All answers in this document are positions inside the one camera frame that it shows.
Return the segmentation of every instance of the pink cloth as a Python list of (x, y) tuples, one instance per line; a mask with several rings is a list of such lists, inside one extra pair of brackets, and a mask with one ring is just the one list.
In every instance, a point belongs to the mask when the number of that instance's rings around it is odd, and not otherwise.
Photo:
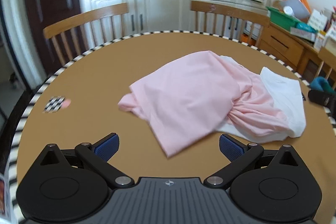
[(211, 51), (174, 60), (130, 90), (119, 108), (146, 120), (168, 157), (214, 131), (226, 116), (254, 135), (290, 130), (260, 76)]

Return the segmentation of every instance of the black and white striped trim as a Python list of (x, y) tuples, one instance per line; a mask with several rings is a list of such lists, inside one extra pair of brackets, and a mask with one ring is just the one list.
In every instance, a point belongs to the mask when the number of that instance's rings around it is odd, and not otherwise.
[[(23, 224), (26, 222), (26, 219), (24, 218), (24, 216), (22, 215), (21, 209), (19, 207), (19, 205), (17, 204), (17, 200), (16, 200), (16, 190), (17, 190), (17, 154), (18, 154), (18, 149), (19, 149), (19, 144), (20, 144), (20, 140), (21, 140), (21, 135), (22, 135), (22, 130), (25, 126), (25, 123), (27, 121), (27, 118), (31, 112), (31, 110), (33, 109), (33, 106), (36, 104), (37, 100), (40, 98), (41, 94), (46, 90), (46, 88), (56, 79), (57, 76), (59, 76), (63, 71), (65, 71), (66, 68), (69, 68), (71, 65), (73, 65), (76, 61), (82, 59), (83, 57), (89, 55), (90, 53), (97, 51), (98, 49), (105, 47), (107, 45), (113, 44), (115, 42), (119, 42), (121, 40), (125, 40), (128, 38), (132, 38), (132, 37), (139, 37), (142, 35), (148, 35), (148, 34), (154, 34), (154, 33), (170, 33), (170, 32), (174, 32), (174, 33), (194, 33), (194, 34), (203, 34), (203, 35), (211, 35), (213, 37), (220, 37), (220, 38), (224, 38), (224, 39), (228, 39), (228, 40), (232, 40), (234, 42), (240, 43), (242, 45), (248, 46), (254, 50), (257, 50), (267, 56), (269, 56), (270, 58), (274, 59), (275, 61), (277, 61), (278, 63), (282, 64), (283, 66), (285, 66), (288, 70), (290, 70), (291, 72), (293, 72), (299, 79), (302, 80), (302, 82), (309, 87), (309, 83), (302, 78), (302, 76), (300, 74), (298, 74), (297, 72), (294, 72), (294, 70), (290, 67), (287, 66), (283, 61), (277, 59), (275, 56), (265, 52), (264, 50), (260, 50), (255, 46), (251, 46), (245, 42), (240, 42), (237, 39), (229, 39), (228, 37), (222, 36), (222, 35), (217, 35), (217, 34), (212, 34), (212, 33), (207, 33), (207, 32), (197, 32), (197, 31), (177, 31), (177, 30), (171, 30), (171, 31), (155, 31), (155, 32), (145, 32), (145, 33), (139, 33), (139, 34), (132, 34), (132, 35), (128, 35), (126, 37), (122, 37), (122, 38), (117, 38), (114, 39), (112, 42), (106, 42), (104, 44), (98, 45), (86, 52), (84, 52), (83, 54), (80, 54), (79, 56), (75, 57), (72, 61), (69, 61), (68, 63), (66, 63), (62, 68), (60, 68), (57, 72), (54, 73), (54, 75), (52, 75), (51, 77), (49, 77), (44, 84), (41, 86), (41, 88), (37, 91), (37, 93), (33, 96), (33, 98), (31, 99), (31, 101), (29, 102), (26, 110), (24, 111), (24, 113), (22, 114), (22, 117), (16, 127), (16, 131), (14, 134), (14, 138), (13, 138), (13, 142), (12, 142), (12, 146), (11, 146), (11, 151), (9, 154), (9, 192), (10, 192), (10, 198), (11, 198), (11, 202), (13, 204), (13, 210), (14, 210), (14, 214), (16, 216), (17, 222), (19, 224)], [(336, 121), (334, 118), (331, 117), (330, 114), (330, 110), (328, 108), (324, 108), (325, 112), (327, 113), (328, 117), (329, 117), (329, 121), (332, 124), (333, 128), (334, 128), (334, 133), (336, 135)]]

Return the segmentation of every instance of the brown tabletop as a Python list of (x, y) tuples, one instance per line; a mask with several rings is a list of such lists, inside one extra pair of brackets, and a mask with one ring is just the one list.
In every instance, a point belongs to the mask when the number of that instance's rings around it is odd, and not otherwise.
[[(172, 60), (205, 50), (231, 56), (254, 73), (259, 74), (265, 66), (277, 74), (297, 79), (288, 68), (262, 52), (204, 34), (149, 34), (102, 47), (71, 64), (37, 100), (19, 144), (18, 182), (46, 144), (57, 143), (61, 149), (72, 149), (81, 142), (95, 143), (111, 132), (119, 135), (120, 148), (109, 163), (135, 181), (140, 176), (204, 180), (227, 165), (229, 161), (218, 148), (221, 133), (212, 133), (167, 159), (147, 122), (120, 111), (117, 106), (136, 80)], [(300, 85), (307, 97), (308, 88), (302, 81)], [(54, 113), (43, 113), (46, 103), (54, 96), (71, 99), (71, 105)], [(336, 207), (336, 138), (322, 107), (305, 101), (304, 109), (307, 127), (302, 137), (263, 144), (263, 147), (278, 149), (285, 143), (294, 146), (323, 193), (315, 221), (329, 224)]]

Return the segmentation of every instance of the white garment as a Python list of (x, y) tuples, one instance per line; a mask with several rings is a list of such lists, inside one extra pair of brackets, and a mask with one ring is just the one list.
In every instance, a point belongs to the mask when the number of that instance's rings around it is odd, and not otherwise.
[[(237, 63), (228, 56), (221, 56), (221, 58)], [(217, 127), (217, 130), (255, 143), (283, 141), (288, 136), (291, 138), (300, 137), (306, 127), (306, 118), (299, 81), (278, 75), (266, 67), (261, 70), (260, 77), (274, 100), (274, 107), (282, 110), (287, 116), (288, 126), (291, 130), (255, 137), (233, 124), (228, 118)]]

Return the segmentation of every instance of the blue gripper pad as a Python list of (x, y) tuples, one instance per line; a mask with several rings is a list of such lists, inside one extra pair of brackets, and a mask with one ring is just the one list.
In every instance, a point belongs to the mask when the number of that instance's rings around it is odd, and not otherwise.
[(219, 138), (219, 149), (231, 162), (244, 154), (244, 149), (231, 141), (225, 135), (221, 135)]
[(95, 147), (93, 153), (105, 161), (108, 161), (119, 149), (119, 136), (114, 134), (103, 143)]

